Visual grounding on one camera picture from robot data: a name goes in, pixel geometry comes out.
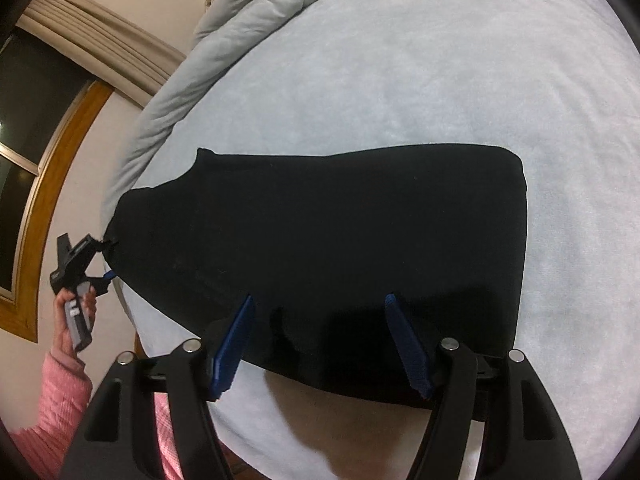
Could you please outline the person's left hand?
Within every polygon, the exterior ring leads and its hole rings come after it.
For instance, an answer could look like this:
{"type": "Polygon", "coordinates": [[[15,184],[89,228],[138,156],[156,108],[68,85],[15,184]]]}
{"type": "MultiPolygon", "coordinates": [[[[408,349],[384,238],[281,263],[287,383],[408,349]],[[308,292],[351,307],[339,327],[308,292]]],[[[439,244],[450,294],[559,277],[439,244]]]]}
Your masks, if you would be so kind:
{"type": "MultiPolygon", "coordinates": [[[[72,334],[70,333],[70,329],[67,325],[65,305],[74,299],[75,295],[72,292],[62,288],[53,301],[54,329],[52,337],[52,351],[56,350],[57,352],[64,354],[64,356],[69,356],[72,359],[76,359],[78,354],[74,348],[72,334]]],[[[82,296],[79,302],[89,320],[89,327],[93,328],[94,321],[96,320],[96,290],[93,286],[89,286],[85,295],[82,296]]]]}

